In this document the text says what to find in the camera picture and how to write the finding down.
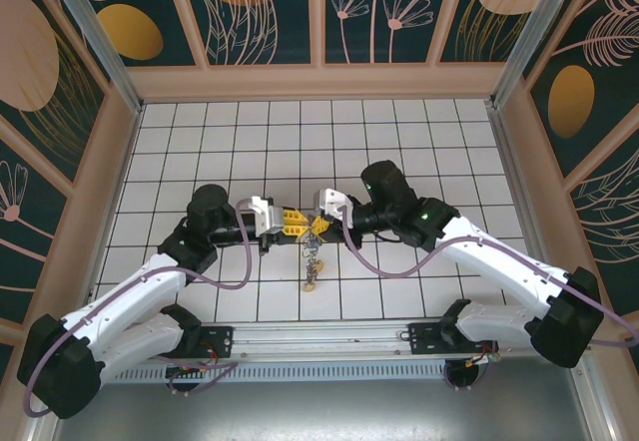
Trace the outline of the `large metal keyring disc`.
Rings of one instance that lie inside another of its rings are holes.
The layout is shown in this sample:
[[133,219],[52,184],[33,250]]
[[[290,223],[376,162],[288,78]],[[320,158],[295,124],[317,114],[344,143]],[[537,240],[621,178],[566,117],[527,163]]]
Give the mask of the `large metal keyring disc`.
[[321,240],[314,236],[310,231],[302,237],[302,258],[306,274],[304,283],[317,284],[318,275],[321,272],[321,270],[316,269],[316,263],[320,260],[318,258],[320,247]]

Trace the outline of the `grey metal panel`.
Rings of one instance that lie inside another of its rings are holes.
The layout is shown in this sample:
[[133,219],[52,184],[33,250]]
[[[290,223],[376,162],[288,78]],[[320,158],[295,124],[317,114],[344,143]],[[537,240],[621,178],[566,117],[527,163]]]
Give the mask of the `grey metal panel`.
[[109,386],[54,441],[608,441],[573,390],[441,381],[222,383],[190,398]]

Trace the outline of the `aluminium mounting rail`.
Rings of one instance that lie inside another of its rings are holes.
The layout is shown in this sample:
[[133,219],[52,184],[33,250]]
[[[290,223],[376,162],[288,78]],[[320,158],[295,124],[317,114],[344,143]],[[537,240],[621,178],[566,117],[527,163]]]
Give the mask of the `aluminium mounting rail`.
[[[505,325],[497,326],[493,317],[481,313],[477,327],[461,333],[471,341],[491,340],[499,354],[533,355],[531,336],[525,330],[521,311],[504,307]],[[389,358],[413,355],[408,344],[410,323],[390,321],[257,323],[232,326],[234,345],[230,358],[248,361],[318,361],[365,357]],[[119,372],[156,356],[167,362],[183,363],[200,337],[202,324],[196,318],[178,319],[158,314],[145,323],[135,324],[121,333],[111,330],[107,321],[92,323],[95,334],[78,330],[72,334],[92,353],[95,361]],[[466,355],[417,355],[436,358],[470,358]]]

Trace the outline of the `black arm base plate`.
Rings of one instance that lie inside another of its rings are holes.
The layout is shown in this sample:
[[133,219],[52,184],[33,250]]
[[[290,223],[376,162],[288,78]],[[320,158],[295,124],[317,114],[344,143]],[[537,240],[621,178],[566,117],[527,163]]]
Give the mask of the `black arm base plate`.
[[453,324],[443,321],[411,323],[407,331],[413,355],[466,355],[497,353],[496,341],[471,341]]
[[191,357],[205,360],[227,359],[231,357],[233,345],[234,329],[231,326],[202,326]]

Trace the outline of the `aluminium corner post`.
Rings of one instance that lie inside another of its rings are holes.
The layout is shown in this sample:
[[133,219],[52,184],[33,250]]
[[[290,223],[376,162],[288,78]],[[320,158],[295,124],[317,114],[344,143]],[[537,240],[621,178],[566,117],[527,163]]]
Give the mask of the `aluminium corner post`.
[[120,95],[135,115],[139,115],[142,99],[134,87],[125,65],[114,49],[89,0],[63,0],[74,20],[83,30],[89,44],[111,77]]
[[565,0],[538,0],[518,36],[490,95],[489,108],[498,112],[507,102],[535,50],[549,31]]

